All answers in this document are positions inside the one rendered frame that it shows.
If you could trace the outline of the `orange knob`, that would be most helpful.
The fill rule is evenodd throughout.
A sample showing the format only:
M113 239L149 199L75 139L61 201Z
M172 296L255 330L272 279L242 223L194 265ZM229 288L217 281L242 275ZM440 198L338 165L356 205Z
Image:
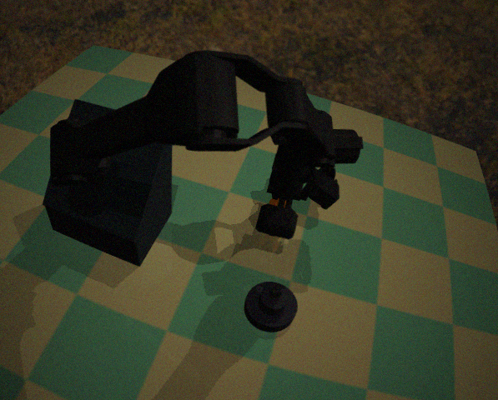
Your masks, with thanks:
M279 204L279 198L278 198L278 200L275 200L275 199L271 198L270 201L269 201L269 204L278 206L278 204ZM286 205L286 200L285 200L284 208L285 208L285 205Z

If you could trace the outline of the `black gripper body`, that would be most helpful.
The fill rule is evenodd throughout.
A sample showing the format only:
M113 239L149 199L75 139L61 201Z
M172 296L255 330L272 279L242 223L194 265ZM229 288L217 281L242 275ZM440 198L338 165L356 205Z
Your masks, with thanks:
M272 193L275 200L279 198L279 204L261 206L256 224L258 232L288 240L293 238L298 214L291 208L292 202L293 199L300 201L299 195L306 182L308 170L309 167L301 172L287 170L278 164L275 155L267 193Z

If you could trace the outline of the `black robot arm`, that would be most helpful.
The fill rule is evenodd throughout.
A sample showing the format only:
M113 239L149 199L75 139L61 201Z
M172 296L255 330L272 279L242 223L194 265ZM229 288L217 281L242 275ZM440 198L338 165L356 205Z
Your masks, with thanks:
M265 93L269 127L249 139L237 138L236 76ZM147 96L91 122L68 117L52 126L52 186L103 186L113 155L149 143L222 152L269 136L279 145L281 167L309 168L299 199L309 197L324 210L340 199L335 163L355 164L364 148L354 130L333 129L332 117L314 108L299 79L279 77L245 54L190 52L158 73Z

